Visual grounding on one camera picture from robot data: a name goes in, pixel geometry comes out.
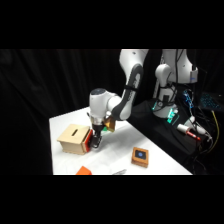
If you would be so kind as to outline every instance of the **led light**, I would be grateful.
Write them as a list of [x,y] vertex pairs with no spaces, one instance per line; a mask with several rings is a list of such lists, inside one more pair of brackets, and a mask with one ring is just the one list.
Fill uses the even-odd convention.
[[173,112],[173,109],[170,109],[167,122],[171,123],[173,118],[174,118],[174,116],[175,116],[175,113]]
[[186,91],[184,91],[184,96],[186,97],[186,102],[188,102],[189,104],[189,107],[192,109],[194,107],[192,101],[191,101],[191,98],[189,97],[188,93]]
[[152,108],[152,110],[155,110],[155,108],[156,108],[156,105],[157,105],[157,102],[155,103],[155,105],[154,105],[154,107]]

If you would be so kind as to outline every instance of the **cable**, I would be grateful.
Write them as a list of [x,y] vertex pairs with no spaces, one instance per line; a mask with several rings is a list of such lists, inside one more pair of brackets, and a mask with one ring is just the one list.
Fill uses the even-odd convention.
[[[193,101],[194,101],[194,99],[193,99],[193,97],[194,97],[194,94],[193,94],[193,91],[191,90],[191,89],[189,89],[191,92],[192,92],[192,99],[191,99],[191,101],[192,101],[192,103],[193,103]],[[189,111],[190,111],[190,114],[191,114],[191,116],[193,116],[193,114],[192,114],[192,110],[191,110],[191,107],[190,107],[190,105],[188,104],[188,108],[189,108]],[[210,135],[210,133],[208,132],[208,131],[206,131],[206,134],[205,134],[208,138],[209,138],[209,140],[208,141],[211,141],[212,140],[212,137],[211,137],[211,135]]]
[[175,96],[175,92],[177,91],[178,82],[179,82],[179,80],[178,80],[178,78],[179,78],[179,74],[178,74],[178,62],[179,62],[179,60],[180,60],[180,58],[181,58],[181,56],[183,54],[184,49],[182,49],[182,52],[181,52],[179,58],[177,58],[178,57],[178,51],[179,51],[179,49],[176,49],[176,60],[175,60],[175,66],[176,66],[176,86],[175,86],[175,91],[171,88],[173,90],[173,96],[172,96],[170,102],[173,100],[173,98]]
[[216,141],[215,141],[215,144],[213,145],[213,147],[208,151],[208,154],[215,148],[215,146],[216,146],[217,143],[218,143],[219,136],[220,136],[219,124],[218,124],[217,118],[216,118],[216,116],[215,116],[215,112],[212,111],[212,114],[213,114],[213,116],[214,116],[215,123],[216,123],[216,125],[217,125],[217,138],[216,138]]
[[[195,94],[195,84],[193,85],[193,95]],[[196,142],[196,148],[195,148],[195,152],[197,151],[197,148],[198,148],[198,141],[196,140],[195,141]],[[194,172],[194,174],[196,175],[196,172],[195,172],[195,169],[194,169],[194,164],[195,164],[195,161],[197,160],[197,158],[198,158],[198,156],[195,158],[195,160],[193,161],[193,172]]]
[[182,85],[182,86],[186,86],[187,88],[191,88],[189,85],[187,85],[187,84],[180,84],[180,85]]
[[200,117],[200,116],[198,116],[198,115],[196,115],[196,117],[197,117],[197,118],[200,118],[200,119],[202,119],[202,120],[205,120],[205,121],[207,120],[207,121],[211,122],[211,120],[209,120],[208,118],[205,119],[204,117]]
[[180,99],[179,99],[178,97],[177,97],[177,100],[178,100],[180,106],[182,106],[181,101],[180,101]]
[[205,153],[205,152],[202,152],[202,153],[200,153],[199,155],[197,155],[197,156],[195,157],[194,161],[193,161],[193,174],[194,174],[194,175],[196,175],[194,164],[195,164],[195,162],[197,161],[197,158],[198,158],[200,155],[204,154],[204,153]]
[[197,159],[196,159],[195,161],[196,161],[197,163],[199,163],[201,166],[203,166],[204,170],[207,171],[207,169],[205,168],[205,166],[204,166],[201,162],[199,162]]
[[208,125],[209,132],[211,133],[211,130],[212,130],[212,129],[211,129],[211,126],[209,125],[208,121],[206,120],[206,116],[205,116],[203,110],[200,108],[200,106],[198,106],[198,109],[201,111],[202,116],[204,117],[204,119],[205,119],[205,121],[206,121],[206,123],[207,123],[207,125]]
[[[179,56],[177,62],[179,62],[179,60],[180,60],[180,58],[181,58],[183,52],[184,52],[184,49],[182,49],[182,51],[181,51],[181,53],[180,53],[180,56]],[[172,74],[172,72],[170,72],[170,74],[168,75],[167,80],[166,80],[166,83],[168,83],[168,79],[169,79],[169,77],[170,77],[171,74]]]

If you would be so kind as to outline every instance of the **orange block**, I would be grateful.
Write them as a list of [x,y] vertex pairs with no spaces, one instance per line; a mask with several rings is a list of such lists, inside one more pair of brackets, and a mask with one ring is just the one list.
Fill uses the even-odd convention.
[[76,175],[78,175],[78,176],[90,176],[90,175],[92,175],[92,172],[90,170],[88,170],[86,167],[83,166]]
[[135,147],[132,154],[132,164],[148,168],[149,151]]

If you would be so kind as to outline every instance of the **wire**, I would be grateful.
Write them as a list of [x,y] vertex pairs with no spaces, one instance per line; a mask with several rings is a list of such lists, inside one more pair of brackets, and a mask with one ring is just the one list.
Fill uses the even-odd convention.
[[180,84],[180,85],[182,85],[182,86],[186,86],[187,88],[191,88],[189,85],[187,85],[187,84]]
[[180,106],[182,106],[182,104],[181,104],[181,101],[180,101],[179,97],[177,97],[177,100],[178,100],[178,102],[179,102]]
[[213,114],[213,116],[214,116],[215,123],[216,123],[216,125],[217,125],[217,138],[216,138],[216,141],[215,141],[215,144],[213,145],[213,147],[208,151],[208,154],[215,148],[215,146],[216,146],[217,143],[218,143],[219,136],[220,136],[219,124],[218,124],[217,118],[216,118],[216,116],[215,116],[215,112],[212,111],[212,114]]
[[205,168],[205,166],[204,166],[201,162],[199,162],[197,159],[196,159],[195,161],[196,161],[197,163],[199,163],[201,166],[203,166],[204,170],[207,171],[206,168]]
[[[196,69],[196,51],[195,51],[195,58],[194,58],[193,69]],[[195,84],[194,84],[194,85],[193,85],[193,91],[192,91],[192,99],[195,99],[195,92],[196,92],[196,90],[195,90]],[[195,117],[195,122],[196,122],[196,111],[195,111],[195,107],[196,107],[196,102],[195,102],[195,105],[194,105],[194,117]],[[198,135],[199,133],[198,133],[197,125],[196,125],[196,126],[193,125],[193,127],[196,128],[196,133],[197,133],[197,135]],[[197,151],[197,148],[198,148],[198,141],[196,140],[195,142],[196,142],[195,151]],[[194,161],[193,161],[193,172],[194,172],[194,175],[196,175],[194,164],[195,164],[195,162],[197,161],[197,158],[199,157],[199,155],[197,155],[197,156],[195,157]]]
[[189,111],[190,111],[191,117],[193,117],[193,114],[192,114],[192,111],[191,111],[191,108],[190,107],[189,107]]
[[[208,137],[208,142],[210,142],[211,141],[211,145],[210,145],[210,147],[209,147],[209,149],[211,149],[212,148],[212,146],[213,146],[213,138],[212,138],[212,136],[206,131],[206,133],[205,133],[205,135]],[[202,151],[202,146],[200,145],[200,147],[199,147],[199,151],[201,152]]]
[[205,121],[207,120],[207,121],[211,122],[211,120],[209,120],[208,118],[205,119],[204,117],[200,117],[200,116],[198,116],[198,115],[196,115],[196,117],[197,117],[197,118],[200,118],[200,119],[202,119],[202,120],[205,120]]
[[[180,53],[180,56],[179,56],[177,62],[179,62],[179,60],[180,60],[180,58],[181,58],[183,52],[184,52],[184,49],[182,49],[182,51],[181,51],[181,53]],[[170,77],[171,74],[172,74],[172,72],[170,72],[170,74],[168,75],[167,80],[166,80],[166,83],[168,83],[168,79],[169,79],[169,77]]]
[[198,162],[199,164],[203,165],[203,164],[200,163],[197,159],[198,159],[199,156],[201,156],[201,155],[205,154],[206,152],[208,152],[208,150],[210,150],[210,149],[212,148],[212,145],[213,145],[213,139],[211,139],[211,145],[210,145],[209,149],[207,149],[207,150],[205,150],[205,151],[203,151],[203,152],[200,152],[200,153],[195,157],[195,159],[194,159],[194,161],[193,161],[193,172],[194,172],[194,175],[196,175],[196,173],[195,173],[195,167],[194,167],[195,162]]
[[211,132],[211,130],[212,130],[212,129],[211,129],[211,126],[209,125],[208,121],[206,120],[206,116],[205,116],[203,110],[202,110],[199,106],[198,106],[198,109],[201,111],[202,116],[204,117],[204,119],[205,119],[205,121],[206,121],[206,123],[207,123],[207,125],[208,125],[209,132]]

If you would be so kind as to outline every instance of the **white cylinder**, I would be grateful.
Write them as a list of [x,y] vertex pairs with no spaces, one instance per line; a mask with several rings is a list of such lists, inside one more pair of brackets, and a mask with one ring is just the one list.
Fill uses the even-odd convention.
[[177,130],[186,134],[188,131],[190,131],[191,129],[187,126],[184,126],[182,124],[179,124],[178,127],[177,127]]

